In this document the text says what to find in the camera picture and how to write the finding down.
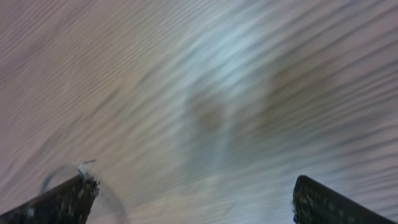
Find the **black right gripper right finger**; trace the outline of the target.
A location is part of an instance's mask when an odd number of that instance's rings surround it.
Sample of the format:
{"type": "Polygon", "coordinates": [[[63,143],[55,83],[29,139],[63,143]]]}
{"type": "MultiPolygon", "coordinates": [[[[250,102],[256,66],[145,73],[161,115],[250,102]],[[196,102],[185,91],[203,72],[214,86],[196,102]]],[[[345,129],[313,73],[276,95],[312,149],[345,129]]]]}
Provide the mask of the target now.
{"type": "Polygon", "coordinates": [[[396,224],[306,175],[298,176],[292,203],[296,224],[396,224]]]}

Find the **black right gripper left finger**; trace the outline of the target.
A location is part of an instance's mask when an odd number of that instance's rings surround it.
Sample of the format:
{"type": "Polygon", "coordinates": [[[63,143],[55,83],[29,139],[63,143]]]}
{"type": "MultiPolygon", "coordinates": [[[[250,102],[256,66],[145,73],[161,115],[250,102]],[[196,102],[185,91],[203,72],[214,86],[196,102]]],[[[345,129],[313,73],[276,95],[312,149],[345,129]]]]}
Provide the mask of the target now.
{"type": "Polygon", "coordinates": [[[85,224],[99,193],[92,176],[76,175],[1,214],[1,224],[85,224]]]}

